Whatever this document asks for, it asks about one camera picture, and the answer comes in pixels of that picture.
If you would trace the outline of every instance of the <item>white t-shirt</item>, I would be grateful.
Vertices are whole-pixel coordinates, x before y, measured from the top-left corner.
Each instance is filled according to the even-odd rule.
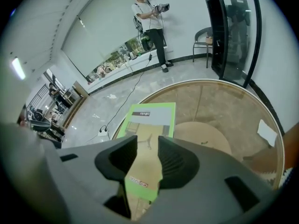
[[[147,31],[149,29],[162,29],[158,18],[156,18],[154,15],[146,19],[141,19],[137,16],[138,13],[142,14],[151,12],[153,8],[149,4],[140,2],[136,2],[136,4],[132,5],[132,10],[134,16],[137,17],[137,19],[141,22],[143,31]]]

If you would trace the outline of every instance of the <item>cable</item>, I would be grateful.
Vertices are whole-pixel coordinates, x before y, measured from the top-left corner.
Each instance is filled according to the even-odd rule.
[[[150,30],[150,24],[151,24],[151,16],[149,17],[149,30]],[[144,68],[146,68],[146,67],[149,65],[150,61],[151,61],[151,58],[152,58],[151,51],[152,51],[152,49],[153,49],[153,47],[152,47],[152,48],[150,49],[150,51],[149,51],[149,62],[147,63],[147,65],[146,65]],[[144,73],[145,73],[145,71],[140,75],[139,80],[138,80],[137,83],[135,84],[133,90],[131,91],[131,93],[129,93],[127,99],[126,99],[125,102],[121,105],[121,107],[118,109],[118,111],[116,112],[116,114],[112,117],[112,119],[108,122],[108,124],[103,125],[103,126],[100,128],[100,131],[102,130],[103,127],[105,127],[105,129],[107,129],[107,134],[108,134],[108,138],[109,138],[109,139],[110,139],[110,136],[109,136],[108,125],[109,125],[109,124],[111,123],[111,121],[116,117],[116,115],[117,115],[118,112],[121,110],[121,108],[125,105],[125,103],[126,103],[127,100],[129,99],[130,95],[134,92],[136,86],[137,86],[138,83],[140,82],[140,79],[141,79],[141,77],[143,76]],[[88,143],[89,141],[93,140],[96,136],[98,136],[98,135],[95,135],[93,138],[91,138],[90,140],[88,140],[86,143]]]
[[[163,22],[163,16],[162,16],[162,13],[160,13],[160,15],[161,15],[162,27],[163,27],[163,31],[164,31],[164,22]]]
[[[123,59],[124,59],[124,63],[125,63],[126,68],[129,70],[129,68],[128,68],[128,66],[127,66],[127,63],[126,63],[127,60],[126,60],[126,58],[125,58],[125,55],[123,54],[122,57],[123,57]],[[133,72],[133,69],[132,69],[131,66],[130,66],[130,68],[131,68],[131,71],[132,71],[132,72],[130,72],[130,74],[133,75],[133,73],[134,73],[134,72]]]

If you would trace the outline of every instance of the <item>glass door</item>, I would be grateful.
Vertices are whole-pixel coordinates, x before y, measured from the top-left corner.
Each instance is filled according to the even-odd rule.
[[[261,41],[261,13],[258,0],[222,0],[227,22],[227,57],[220,79],[246,87]]]

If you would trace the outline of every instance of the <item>gray object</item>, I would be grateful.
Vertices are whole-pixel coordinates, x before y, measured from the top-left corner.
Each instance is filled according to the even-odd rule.
[[[119,183],[105,179],[94,166],[99,152],[126,138],[57,152],[47,145],[48,141],[38,139],[25,128],[1,126],[0,131],[0,155],[10,181],[51,222],[131,223],[103,206],[116,195]],[[249,223],[275,198],[267,183],[230,155],[183,140],[159,139],[193,152],[200,168],[182,188],[161,189],[137,223]],[[67,154],[76,154],[78,158],[61,162],[60,156]],[[239,177],[260,200],[245,213],[224,181],[232,176]]]
[[[206,68],[208,68],[207,62],[209,60],[209,47],[212,47],[212,45],[209,45],[206,42],[198,41],[198,38],[203,34],[207,34],[208,36],[213,36],[212,28],[204,28],[195,34],[194,44],[193,44],[193,62],[194,62],[194,48],[206,47]]]

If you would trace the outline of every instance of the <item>paper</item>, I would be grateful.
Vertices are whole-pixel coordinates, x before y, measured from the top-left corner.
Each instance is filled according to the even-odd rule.
[[[277,133],[273,131],[269,126],[266,125],[266,123],[261,119],[259,125],[258,125],[258,131],[257,133],[268,141],[268,143],[274,147],[275,146],[275,139],[277,136]]]

